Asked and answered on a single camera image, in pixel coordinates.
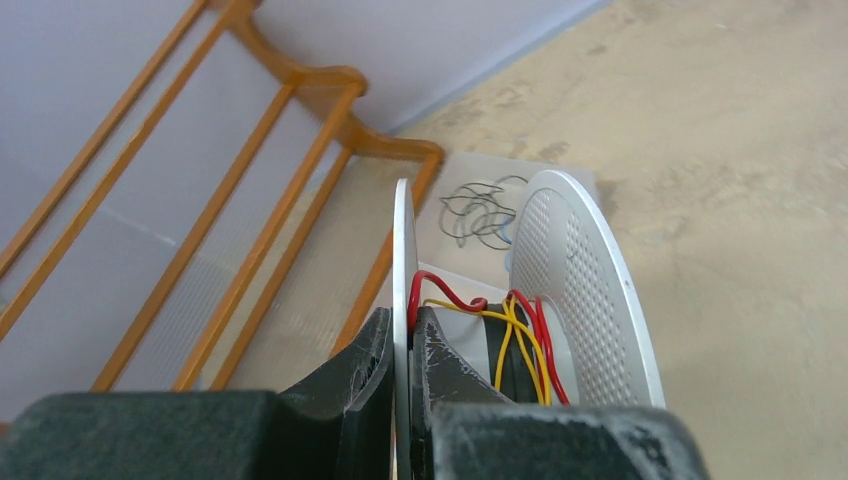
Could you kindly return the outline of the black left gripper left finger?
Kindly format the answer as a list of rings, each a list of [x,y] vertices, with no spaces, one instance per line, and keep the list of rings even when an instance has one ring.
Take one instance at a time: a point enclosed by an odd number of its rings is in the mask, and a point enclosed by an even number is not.
[[[387,479],[392,313],[283,392],[69,393],[1,441],[5,479]]]

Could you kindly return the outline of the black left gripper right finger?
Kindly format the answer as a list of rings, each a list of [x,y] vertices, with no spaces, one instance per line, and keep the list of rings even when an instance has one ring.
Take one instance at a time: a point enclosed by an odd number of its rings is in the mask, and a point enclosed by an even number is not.
[[[422,307],[409,360],[416,479],[707,479],[686,426],[648,407],[544,407],[497,392]]]

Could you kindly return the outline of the grey cable spool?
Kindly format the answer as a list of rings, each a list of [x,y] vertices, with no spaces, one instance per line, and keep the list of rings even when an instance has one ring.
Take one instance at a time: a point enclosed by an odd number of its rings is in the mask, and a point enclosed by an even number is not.
[[[420,479],[423,403],[418,393],[425,353],[439,347],[466,378],[483,382],[485,377],[448,342],[438,311],[423,303],[406,180],[396,187],[393,227],[397,475]],[[544,170],[529,180],[512,238],[508,284],[539,300],[550,316],[557,341],[552,361],[577,403],[664,406],[650,334],[626,262],[599,206],[573,176]]]

